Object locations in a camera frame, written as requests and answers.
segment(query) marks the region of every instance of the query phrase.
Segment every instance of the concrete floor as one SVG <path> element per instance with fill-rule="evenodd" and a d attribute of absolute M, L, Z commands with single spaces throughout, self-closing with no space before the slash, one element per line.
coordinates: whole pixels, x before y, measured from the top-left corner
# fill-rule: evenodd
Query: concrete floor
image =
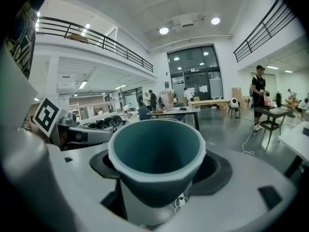
<path fill-rule="evenodd" d="M 241 118 L 235 118 L 233 113 L 232 119 L 225 112 L 220 112 L 215 108 L 204 108 L 198 114 L 200 132 L 206 140 L 208 149 L 214 150 L 217 147 L 227 150 L 235 150 L 242 152 L 242 144 L 247 140 L 253 132 L 253 111 L 249 109 L 241 109 Z M 266 120 L 266 116 L 261 117 L 261 121 Z M 186 116 L 185 122 L 194 127 L 192 116 Z M 285 117 L 281 127 L 281 132 L 289 130 L 300 122 L 300 118 Z M 268 149 L 266 150 L 269 131 L 260 130 L 253 137 L 250 137 L 244 145 L 244 150 L 253 151 L 253 157 L 258 157 L 273 167 L 284 173 L 295 158 L 295 153 L 289 148 L 279 143 L 279 130 L 272 133 Z M 300 172 L 297 171 L 291 180 L 297 183 Z"/>

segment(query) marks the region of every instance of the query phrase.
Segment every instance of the ceiling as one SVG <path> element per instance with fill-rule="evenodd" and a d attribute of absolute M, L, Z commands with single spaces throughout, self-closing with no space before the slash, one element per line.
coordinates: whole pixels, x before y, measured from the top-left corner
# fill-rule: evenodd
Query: ceiling
<path fill-rule="evenodd" d="M 75 0 L 115 21 L 134 38 L 154 48 L 181 39 L 199 36 L 228 35 L 245 0 Z M 211 24 L 219 17 L 221 23 Z M 193 26 L 183 28 L 186 22 Z M 169 33 L 158 30 L 168 27 Z"/>
<path fill-rule="evenodd" d="M 50 56 L 33 57 L 29 82 L 38 91 L 38 98 L 46 95 L 46 83 Z M 82 81 L 87 80 L 83 89 Z M 149 82 L 145 77 L 91 61 L 60 57 L 58 64 L 58 92 L 60 95 L 101 95 L 110 93 L 121 85 L 124 90 L 141 87 Z"/>
<path fill-rule="evenodd" d="M 254 63 L 279 68 L 279 71 L 290 70 L 293 72 L 309 70 L 309 41 L 307 36 L 302 36 L 278 51 Z"/>

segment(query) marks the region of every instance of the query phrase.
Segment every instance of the cup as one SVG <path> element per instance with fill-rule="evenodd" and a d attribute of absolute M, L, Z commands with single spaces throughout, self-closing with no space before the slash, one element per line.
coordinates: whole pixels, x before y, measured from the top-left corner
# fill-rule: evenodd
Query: cup
<path fill-rule="evenodd" d="M 124 126 L 108 148 L 121 181 L 141 202 L 155 208 L 183 193 L 206 155 L 206 142 L 196 129 L 168 119 Z"/>

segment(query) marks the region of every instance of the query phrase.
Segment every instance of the railing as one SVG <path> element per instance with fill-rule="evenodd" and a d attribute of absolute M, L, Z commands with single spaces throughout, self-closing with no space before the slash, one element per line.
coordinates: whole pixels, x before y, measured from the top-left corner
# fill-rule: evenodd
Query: railing
<path fill-rule="evenodd" d="M 124 45 L 118 43 L 117 41 L 92 29 L 88 29 L 76 23 L 45 16 L 40 16 L 36 27 L 37 34 L 60 36 L 65 39 L 75 40 L 86 44 L 92 44 L 96 47 L 102 48 L 103 50 L 107 50 L 117 55 L 120 55 L 142 66 L 143 68 L 154 72 L 153 65 L 147 60 L 143 59 L 141 56 L 131 51 Z"/>
<path fill-rule="evenodd" d="M 234 51 L 237 62 L 241 61 L 287 26 L 295 15 L 284 0 L 276 0 L 268 13 L 252 33 Z"/>

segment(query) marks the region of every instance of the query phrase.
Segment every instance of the white wall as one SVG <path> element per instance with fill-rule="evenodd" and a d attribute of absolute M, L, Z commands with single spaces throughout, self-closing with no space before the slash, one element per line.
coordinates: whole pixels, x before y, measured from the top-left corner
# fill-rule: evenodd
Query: white wall
<path fill-rule="evenodd" d="M 169 48 L 168 51 L 164 50 L 156 53 L 151 53 L 150 60 L 151 63 L 154 65 L 154 74 L 158 78 L 157 82 L 151 84 L 151 89 L 154 92 L 158 93 L 159 91 L 165 89 L 165 82 L 169 82 L 169 86 L 171 87 L 169 61 L 167 57 L 168 52 L 209 44 L 214 45 L 218 57 L 223 82 L 224 98 L 230 99 L 232 97 L 232 88 L 238 87 L 240 79 L 237 72 L 237 61 L 232 51 L 232 42 L 229 39 L 185 42 Z M 147 85 L 147 87 L 143 86 L 143 90 L 147 90 L 148 88 L 150 88 L 149 84 Z"/>
<path fill-rule="evenodd" d="M 135 52 L 136 54 L 140 55 L 142 58 L 150 62 L 150 57 L 146 49 L 137 43 L 134 39 L 132 39 L 129 35 L 123 32 L 121 29 L 118 29 L 117 33 L 117 42 L 124 45 L 125 47 L 129 48 L 131 51 Z"/>
<path fill-rule="evenodd" d="M 278 91 L 282 94 L 282 101 L 290 95 L 290 88 L 297 93 L 297 99 L 303 100 L 309 93 L 309 71 L 298 71 L 294 73 L 282 73 L 279 75 Z"/>
<path fill-rule="evenodd" d="M 274 2 L 275 0 L 250 0 L 249 5 L 243 13 L 242 19 L 234 32 L 232 39 L 232 52 L 234 52 L 236 48 L 249 36 L 249 34 L 269 11 Z M 279 50 L 304 34 L 305 30 L 299 20 L 295 18 L 272 39 L 268 40 L 253 53 L 241 60 L 237 65 L 237 70 L 241 70 L 261 58 L 264 58 L 265 56 Z"/>

